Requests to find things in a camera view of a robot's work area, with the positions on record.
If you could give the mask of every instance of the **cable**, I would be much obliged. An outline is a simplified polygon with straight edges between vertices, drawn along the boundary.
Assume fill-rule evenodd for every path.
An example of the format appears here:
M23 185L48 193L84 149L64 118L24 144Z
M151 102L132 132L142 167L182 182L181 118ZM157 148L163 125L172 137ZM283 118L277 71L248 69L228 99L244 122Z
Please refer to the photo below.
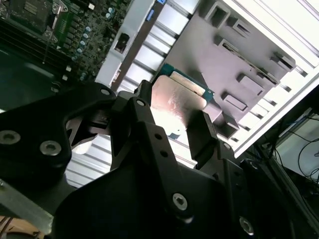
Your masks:
M300 166L300 156L301 156L301 153L303 152L303 150L304 150L309 144L314 143L314 142L318 142L318 141L319 141L319 138L317 138L317 139L315 139L315 140L313 140L313 141L308 142L308 143L300 150L299 155L298 155L298 167L299 167L299 170L300 170L300 172L301 172L306 178L309 178L309 175L307 176L307 175L302 171L302 169L301 169L301 166Z
M5 226L2 228L2 230L0 232L0 238L2 238L3 234L5 233L6 229L8 228L8 226L10 225L12 220L13 220L13 218L9 218L9 220L7 221Z
M272 145L272 148L270 150L268 159L270 159L274 155L274 151L275 151L275 148L276 148L276 143L278 141L278 138L279 138L279 135L280 135L280 130L281 130L282 126L283 126L283 123L284 123L284 119L282 119L281 122L279 123L279 127L278 127L278 130L277 130L277 136L276 136L276 139L273 142L273 145Z
M275 155L276 155L276 153L277 153L277 154L278 154L278 156L279 156L279 159L280 159L280 163L281 163L281 165L282 165L282 166L284 166L283 161L282 161L282 159L281 159L281 156L280 156L280 154L279 154L278 150L275 148Z
M305 141L307 141L307 142L311 142L310 140L308 140L308 139L306 139L306 138L304 138L304 137L302 137L302 136L300 136L299 134L296 134L295 132L292 132L292 131L287 131L287 132L289 132L289 133L292 133L292 134L294 134L294 135L296 135L296 136L298 136L299 138L302 138L303 140L305 140Z

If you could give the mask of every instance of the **reflective metal surface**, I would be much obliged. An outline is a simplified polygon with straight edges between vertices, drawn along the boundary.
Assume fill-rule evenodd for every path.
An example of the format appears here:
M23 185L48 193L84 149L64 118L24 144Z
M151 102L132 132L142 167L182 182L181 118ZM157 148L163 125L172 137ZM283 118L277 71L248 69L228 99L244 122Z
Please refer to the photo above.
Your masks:
M174 193L173 202L175 206L181 211L185 211L187 209L188 203L186 198L180 193Z
M44 234L51 233L53 216L26 196L0 180L0 203L22 219L27 220Z
M44 155L56 156L61 152L61 150L61 145L52 140L45 141L40 145L40 151Z
M159 76L153 85L151 110L157 125L167 135L180 135L197 110L205 108L205 99L168 76Z
M193 14L200 0L173 0L173 2L177 3L190 14Z
M164 58L148 47L142 46L138 55L136 56L136 60L156 71L163 62Z
M12 130L3 130L0 132L0 144L15 144L21 139L20 134Z
M188 19L166 4L158 17L158 22L180 35Z

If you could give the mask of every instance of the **motherboard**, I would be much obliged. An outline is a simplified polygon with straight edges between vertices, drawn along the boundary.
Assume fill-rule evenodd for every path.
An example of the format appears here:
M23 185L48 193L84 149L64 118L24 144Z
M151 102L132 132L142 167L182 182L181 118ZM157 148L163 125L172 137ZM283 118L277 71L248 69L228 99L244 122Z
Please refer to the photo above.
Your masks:
M131 0L0 0L0 45L62 85L94 81Z

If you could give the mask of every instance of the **black component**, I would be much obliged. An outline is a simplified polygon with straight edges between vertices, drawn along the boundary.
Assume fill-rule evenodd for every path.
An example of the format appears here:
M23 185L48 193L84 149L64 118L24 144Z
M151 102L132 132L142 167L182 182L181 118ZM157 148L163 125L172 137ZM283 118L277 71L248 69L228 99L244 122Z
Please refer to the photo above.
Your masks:
M92 114L99 107L110 107L113 103L114 93L110 92L108 96L101 93L105 88L100 84L89 84L68 94L50 97L1 114L0 131L9 128L21 137L14 145L0 144L1 178L10 183L32 185L34 188L39 185L47 187L57 182L71 159L70 146L75 147L82 140L95 136L93 131L88 132L81 125L83 117L75 117L85 110ZM70 99L73 104L66 104ZM19 120L20 115L24 115L23 121ZM47 140L56 141L62 146L58 157L41 153L39 147Z
M70 45L69 45L69 44L64 43L64 44L63 44L63 47L64 47L65 49L69 49L69 48L70 48Z
M45 58L45 65L50 72L61 72L70 62L70 58L52 47L46 47L41 41L34 41L34 38L24 31L20 31L14 25L0 19L0 43L6 46L5 50L12 49L15 52L28 56L41 65Z
M77 15L73 16L73 20L75 20L76 22L79 22L81 20L81 18Z
M108 37L110 34L110 29L108 27L105 28L105 31L104 31L104 34L103 34L103 37Z
M126 48L126 45L128 44L129 39L130 39L130 36L128 36L125 33L122 33L114 49L120 53L123 53Z
M74 27L74 28L77 28L78 25L79 25L79 24L76 23L75 21L72 21L72 22L71 22L71 26Z
M71 32L72 34L74 34L75 31L76 31L76 30L75 30L73 27L70 27L70 28L69 28L69 32Z
M150 106L152 101L152 83L142 80L139 87L135 89L134 94L138 95Z
M66 39L65 39L65 43L71 45L72 41L71 41L69 38L66 38Z
M69 33L67 34L67 37L70 38L70 39L73 39L74 35L69 32Z
M12 20L17 21L35 33L41 34L46 31L52 11L52 1L10 1L9 11Z
M206 113L196 112L187 128L196 169L179 165L155 125L150 85L142 81L138 96L115 97L91 83L0 114L0 132L20 136L13 144L4 143L12 136L1 138L0 178L36 202L59 185L73 147L97 133L111 136L112 170L61 203L54 239L211 238L212 232L216 238L318 238L318 219L283 169L273 159L236 162ZM41 154L47 140L62 150Z

